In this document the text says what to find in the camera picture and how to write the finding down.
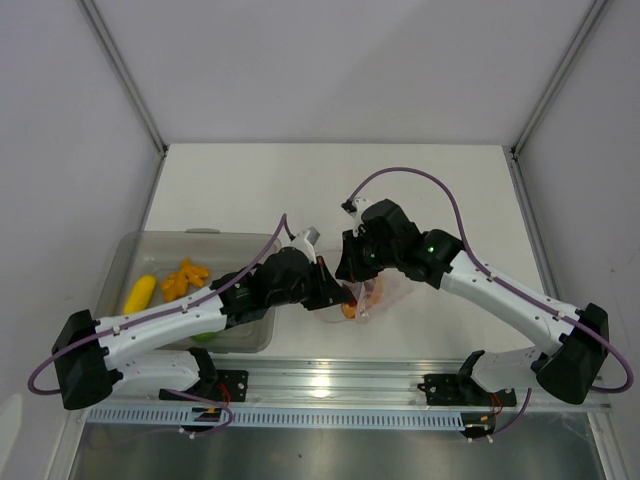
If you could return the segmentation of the orange red toy hot dog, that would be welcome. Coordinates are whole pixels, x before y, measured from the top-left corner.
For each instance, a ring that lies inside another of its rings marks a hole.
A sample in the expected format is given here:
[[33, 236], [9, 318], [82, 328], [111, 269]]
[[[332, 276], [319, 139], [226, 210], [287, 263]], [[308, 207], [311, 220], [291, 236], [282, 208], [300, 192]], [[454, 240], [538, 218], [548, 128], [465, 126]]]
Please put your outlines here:
[[384, 283], [380, 277], [364, 282], [343, 282], [343, 287], [348, 288], [353, 294], [353, 301], [349, 304], [341, 304], [340, 309], [346, 320], [358, 323], [366, 323], [370, 319], [373, 308], [380, 302]]

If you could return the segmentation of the clear pink zip top bag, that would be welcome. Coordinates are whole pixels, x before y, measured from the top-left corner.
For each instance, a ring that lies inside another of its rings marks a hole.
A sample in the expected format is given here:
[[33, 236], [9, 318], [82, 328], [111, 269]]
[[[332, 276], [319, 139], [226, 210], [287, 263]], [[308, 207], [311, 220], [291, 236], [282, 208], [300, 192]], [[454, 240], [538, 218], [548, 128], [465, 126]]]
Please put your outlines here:
[[352, 301], [314, 311], [318, 320], [331, 324], [366, 324], [381, 318], [414, 291], [413, 284], [394, 269], [384, 270], [364, 282], [338, 280], [338, 284], [352, 295]]

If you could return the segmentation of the green toy lime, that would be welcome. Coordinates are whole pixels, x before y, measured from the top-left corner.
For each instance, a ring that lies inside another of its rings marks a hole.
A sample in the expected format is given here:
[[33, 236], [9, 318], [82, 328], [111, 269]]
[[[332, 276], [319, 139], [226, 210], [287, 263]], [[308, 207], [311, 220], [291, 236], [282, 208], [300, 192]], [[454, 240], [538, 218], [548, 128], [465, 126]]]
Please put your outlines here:
[[215, 337], [216, 337], [216, 334], [214, 332], [206, 332], [206, 333], [194, 335], [191, 337], [191, 339], [196, 342], [207, 342]]

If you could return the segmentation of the yellow toy fruit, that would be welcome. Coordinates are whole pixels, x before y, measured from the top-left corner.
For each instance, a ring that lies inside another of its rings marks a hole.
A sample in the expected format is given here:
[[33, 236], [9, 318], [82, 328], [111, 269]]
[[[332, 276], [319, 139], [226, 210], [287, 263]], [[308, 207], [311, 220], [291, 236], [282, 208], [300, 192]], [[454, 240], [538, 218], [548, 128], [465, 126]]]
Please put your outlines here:
[[153, 275], [140, 277], [129, 292], [123, 307], [123, 313], [129, 315], [147, 309], [156, 285], [157, 280]]

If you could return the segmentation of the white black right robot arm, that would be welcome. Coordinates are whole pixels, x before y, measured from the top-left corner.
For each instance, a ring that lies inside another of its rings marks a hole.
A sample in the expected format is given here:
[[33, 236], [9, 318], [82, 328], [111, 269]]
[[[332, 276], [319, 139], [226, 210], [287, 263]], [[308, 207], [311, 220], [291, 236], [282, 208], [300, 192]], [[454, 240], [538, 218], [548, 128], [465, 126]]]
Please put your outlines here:
[[364, 282], [394, 269], [475, 304], [531, 341], [519, 350], [472, 352], [457, 373], [464, 401], [475, 404], [501, 390], [539, 386], [565, 403], [584, 402], [607, 356], [584, 330], [606, 337], [604, 310], [594, 304], [578, 309], [522, 285], [506, 287], [473, 263], [460, 239], [439, 229], [420, 231], [388, 199], [348, 200], [342, 207], [354, 226], [342, 234], [337, 279]]

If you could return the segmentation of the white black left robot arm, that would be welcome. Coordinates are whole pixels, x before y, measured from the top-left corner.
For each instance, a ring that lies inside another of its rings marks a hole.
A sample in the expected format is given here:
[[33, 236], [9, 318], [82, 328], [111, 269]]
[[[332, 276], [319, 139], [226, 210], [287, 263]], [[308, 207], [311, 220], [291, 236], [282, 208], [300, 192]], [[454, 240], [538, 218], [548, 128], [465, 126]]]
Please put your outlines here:
[[125, 364], [161, 346], [258, 321], [275, 307], [300, 304], [315, 311], [352, 298], [323, 257], [309, 259], [286, 247], [165, 305], [100, 319], [78, 311], [51, 349], [62, 404], [80, 410], [105, 400], [125, 381]]

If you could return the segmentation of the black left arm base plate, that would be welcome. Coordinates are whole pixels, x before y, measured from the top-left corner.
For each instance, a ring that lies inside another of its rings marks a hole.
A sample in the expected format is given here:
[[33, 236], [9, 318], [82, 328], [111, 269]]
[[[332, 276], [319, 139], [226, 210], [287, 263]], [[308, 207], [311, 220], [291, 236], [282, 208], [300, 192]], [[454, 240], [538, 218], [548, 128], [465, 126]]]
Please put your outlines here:
[[219, 370], [218, 381], [212, 390], [212, 399], [220, 402], [243, 403], [249, 387], [247, 370]]

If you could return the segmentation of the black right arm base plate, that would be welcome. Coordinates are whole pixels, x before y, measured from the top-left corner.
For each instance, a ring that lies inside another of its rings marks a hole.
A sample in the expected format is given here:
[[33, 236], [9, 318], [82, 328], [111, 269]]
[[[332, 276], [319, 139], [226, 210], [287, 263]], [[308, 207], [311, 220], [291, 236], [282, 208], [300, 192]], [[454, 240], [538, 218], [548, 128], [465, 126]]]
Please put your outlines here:
[[425, 395], [429, 406], [515, 407], [517, 404], [513, 390], [491, 393], [457, 374], [426, 374], [417, 389]]

